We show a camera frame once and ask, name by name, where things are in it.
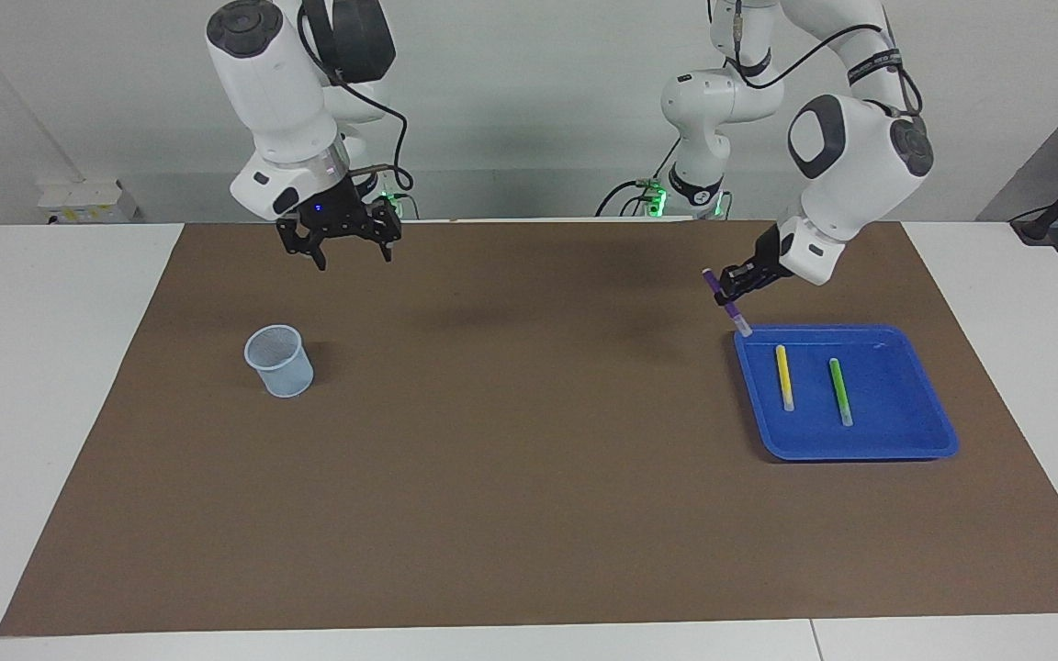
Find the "translucent cup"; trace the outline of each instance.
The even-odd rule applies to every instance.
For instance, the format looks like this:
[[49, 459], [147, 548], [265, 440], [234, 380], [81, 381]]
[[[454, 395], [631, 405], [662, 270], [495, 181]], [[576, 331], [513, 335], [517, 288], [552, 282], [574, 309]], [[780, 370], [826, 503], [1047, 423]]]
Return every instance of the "translucent cup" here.
[[263, 386], [277, 398], [295, 398], [312, 384], [312, 364], [302, 334], [291, 326], [257, 330], [243, 347], [243, 360], [260, 374]]

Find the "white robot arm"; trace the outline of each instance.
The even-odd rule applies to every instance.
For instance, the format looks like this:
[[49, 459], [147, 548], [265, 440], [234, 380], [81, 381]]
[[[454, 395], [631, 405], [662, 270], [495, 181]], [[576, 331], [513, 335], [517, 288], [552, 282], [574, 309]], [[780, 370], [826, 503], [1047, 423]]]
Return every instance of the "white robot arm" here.
[[[669, 200], [697, 217], [711, 215], [726, 171], [729, 142], [719, 126], [769, 116], [781, 104], [781, 76], [769, 66], [777, 5], [718, 0], [711, 35], [727, 67], [681, 75], [664, 90], [664, 117], [680, 133], [664, 187]], [[722, 273], [722, 304], [788, 275], [824, 284], [846, 243], [911, 196], [933, 164], [919, 108], [907, 96], [912, 79], [879, 1], [781, 5], [790, 22], [843, 59], [853, 95], [816, 97], [790, 123], [790, 155], [809, 183], [756, 241], [753, 258]]]
[[[308, 17], [308, 11], [320, 17]], [[340, 29], [336, 49], [325, 47], [332, 26]], [[312, 42], [317, 52], [310, 55]], [[350, 169], [365, 159], [365, 143], [351, 125], [382, 113], [345, 85], [385, 92], [380, 79], [394, 61], [394, 42], [378, 0], [234, 0], [211, 17], [206, 45], [255, 143], [255, 154], [232, 182], [232, 196], [275, 221], [287, 252], [310, 255], [323, 271], [321, 242], [347, 235], [379, 243], [389, 261], [402, 238], [398, 214], [386, 198], [364, 201], [377, 197], [371, 192], [379, 168]], [[334, 87], [324, 87], [324, 67], [335, 76]], [[308, 229], [305, 237], [296, 233], [297, 219]]]

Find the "white table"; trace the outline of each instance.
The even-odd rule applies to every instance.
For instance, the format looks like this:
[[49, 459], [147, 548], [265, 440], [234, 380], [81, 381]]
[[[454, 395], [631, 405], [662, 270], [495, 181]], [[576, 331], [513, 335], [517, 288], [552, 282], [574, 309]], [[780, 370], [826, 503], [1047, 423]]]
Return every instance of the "white table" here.
[[[1058, 490], [1058, 255], [1010, 228], [910, 238]], [[0, 226], [0, 619], [181, 226]], [[927, 660], [1058, 658], [1058, 616], [0, 640], [3, 658]]]

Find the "cup rim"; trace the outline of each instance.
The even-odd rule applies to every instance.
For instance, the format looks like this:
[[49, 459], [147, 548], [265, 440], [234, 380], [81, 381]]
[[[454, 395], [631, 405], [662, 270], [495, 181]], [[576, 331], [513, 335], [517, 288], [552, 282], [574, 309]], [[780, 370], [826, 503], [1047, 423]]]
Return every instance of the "cup rim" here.
[[[291, 352], [291, 355], [280, 361], [280, 363], [276, 365], [259, 365], [254, 363], [251, 354], [249, 354], [249, 352], [252, 351], [252, 343], [255, 342], [255, 339], [259, 337], [259, 335], [263, 335], [264, 333], [268, 333], [268, 331], [276, 330], [276, 328], [282, 328], [286, 331], [291, 331], [291, 334], [296, 336], [296, 347], [294, 348], [293, 352]], [[249, 367], [252, 367], [252, 369], [255, 369], [257, 372], [275, 372], [277, 371], [277, 369], [281, 369], [286, 365], [293, 363], [293, 361], [296, 360], [296, 356], [299, 355], [299, 352], [302, 352], [302, 349], [304, 347], [305, 344], [303, 343], [302, 339], [302, 333], [299, 333], [298, 330], [295, 330], [295, 328], [287, 324], [273, 324], [272, 326], [264, 326], [263, 328], [260, 328], [255, 333], [253, 333], [251, 337], [248, 338], [248, 342], [243, 344], [243, 360], [247, 361]]]

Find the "blue tray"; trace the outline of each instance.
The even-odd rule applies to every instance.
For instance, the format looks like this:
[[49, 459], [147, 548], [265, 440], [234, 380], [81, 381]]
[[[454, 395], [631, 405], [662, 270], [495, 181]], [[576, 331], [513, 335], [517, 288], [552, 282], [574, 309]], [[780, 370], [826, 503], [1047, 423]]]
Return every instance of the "blue tray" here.
[[[890, 326], [756, 326], [734, 335], [765, 447], [786, 461], [941, 459], [957, 453], [912, 344]], [[782, 410], [776, 347], [786, 347], [794, 414]], [[827, 361], [839, 359], [855, 426], [839, 419]]]

